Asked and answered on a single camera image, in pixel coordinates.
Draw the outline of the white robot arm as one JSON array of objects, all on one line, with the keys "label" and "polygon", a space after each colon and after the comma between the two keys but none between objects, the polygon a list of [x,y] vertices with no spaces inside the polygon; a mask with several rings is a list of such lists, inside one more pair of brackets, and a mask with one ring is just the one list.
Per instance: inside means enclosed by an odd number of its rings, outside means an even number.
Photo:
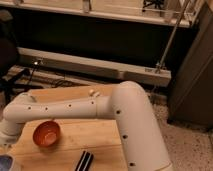
[{"label": "white robot arm", "polygon": [[108,96],[38,102],[21,93],[0,120],[0,146],[16,143],[26,123],[41,119],[114,119],[128,171],[174,171],[152,105],[136,82],[117,84]]}]

